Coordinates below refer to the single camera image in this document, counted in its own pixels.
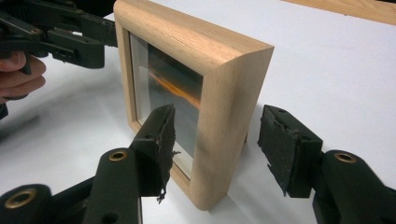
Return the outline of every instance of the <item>light wood frame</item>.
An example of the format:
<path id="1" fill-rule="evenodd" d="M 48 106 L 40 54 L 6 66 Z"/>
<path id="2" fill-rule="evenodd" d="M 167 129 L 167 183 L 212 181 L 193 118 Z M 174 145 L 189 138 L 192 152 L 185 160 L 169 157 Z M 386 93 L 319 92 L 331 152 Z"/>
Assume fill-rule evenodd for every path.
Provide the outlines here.
<path id="1" fill-rule="evenodd" d="M 137 131 L 130 34 L 204 77 L 191 178 L 172 178 L 201 210 L 230 186 L 274 47 L 145 0 L 114 6 L 128 122 Z"/>
<path id="2" fill-rule="evenodd" d="M 377 0 L 284 0 L 370 21 L 396 25 L 396 4 Z"/>

